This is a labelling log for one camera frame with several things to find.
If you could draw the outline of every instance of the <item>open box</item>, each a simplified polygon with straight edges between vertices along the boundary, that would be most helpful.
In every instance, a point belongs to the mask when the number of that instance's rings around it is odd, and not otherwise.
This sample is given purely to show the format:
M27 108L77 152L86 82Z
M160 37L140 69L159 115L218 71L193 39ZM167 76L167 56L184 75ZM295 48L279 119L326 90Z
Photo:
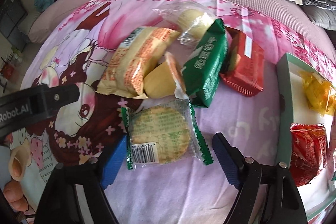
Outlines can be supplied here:
M280 131L276 162L283 161L290 166L292 154L291 123L316 124L323 123L330 141L333 116L321 115L308 108L303 91L300 71L316 72L313 67L290 53L286 53L277 64L278 85L280 93ZM308 220L314 218L329 206L336 194L328 190L327 169L310 184L298 187Z

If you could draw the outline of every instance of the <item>barcode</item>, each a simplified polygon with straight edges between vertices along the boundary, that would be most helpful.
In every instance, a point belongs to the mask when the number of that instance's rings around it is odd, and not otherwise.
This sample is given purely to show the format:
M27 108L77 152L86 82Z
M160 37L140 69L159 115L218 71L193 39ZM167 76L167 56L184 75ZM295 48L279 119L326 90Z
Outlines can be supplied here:
M122 44L124 46L130 44L136 38L136 36L139 34L139 32L141 32L142 30L143 30L143 27L136 28L133 32L130 33L130 35L128 37L126 37L124 39Z
M158 163L158 152L155 142L132 145L133 162Z

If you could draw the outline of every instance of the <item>pink tablecloth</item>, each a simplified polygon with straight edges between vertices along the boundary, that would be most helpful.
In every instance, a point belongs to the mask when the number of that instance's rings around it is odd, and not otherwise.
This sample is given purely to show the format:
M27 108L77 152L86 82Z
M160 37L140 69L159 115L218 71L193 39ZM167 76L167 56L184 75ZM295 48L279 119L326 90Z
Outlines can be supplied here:
M33 161L22 185L36 207L58 161L84 163L113 143L123 131L120 107L148 107L154 100L131 100L95 93L98 80L119 43L139 26L166 26L153 12L162 4L190 0L93 0L68 16L52 32L28 69L21 88L76 83L81 97L55 118L13 133L11 148L27 138ZM275 64L291 52L335 82L335 65L312 43L278 21L224 0L193 0L225 25L240 29L265 49L265 90L247 98L220 83L209 109L197 109L199 127L209 146L223 132L231 145L261 164L274 163L279 105ZM178 42L168 49L181 64L190 50ZM214 156L212 165L197 159L129 171L123 165L106 196L120 223L223 223L237 191L228 184ZM260 193L260 206L263 193Z

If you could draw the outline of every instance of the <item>finger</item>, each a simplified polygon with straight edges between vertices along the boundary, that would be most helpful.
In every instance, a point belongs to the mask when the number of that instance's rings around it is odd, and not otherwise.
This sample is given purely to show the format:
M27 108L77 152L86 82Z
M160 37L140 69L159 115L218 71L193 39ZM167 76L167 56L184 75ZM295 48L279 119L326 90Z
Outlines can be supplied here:
M23 196L20 183L18 181L11 180L10 182L6 184L3 190L3 194L9 202L14 202L14 201L19 200Z
M17 201L11 202L12 207L20 212L24 212L28 210L28 203L25 198L21 198Z

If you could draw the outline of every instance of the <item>round cracker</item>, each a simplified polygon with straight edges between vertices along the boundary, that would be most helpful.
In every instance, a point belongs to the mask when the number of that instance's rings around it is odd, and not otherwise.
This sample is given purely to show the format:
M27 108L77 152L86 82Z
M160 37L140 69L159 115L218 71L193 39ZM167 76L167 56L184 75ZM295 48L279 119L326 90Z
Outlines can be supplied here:
M131 135L132 144L156 142L161 164L181 158L190 143L187 121L171 107L156 106L136 114Z

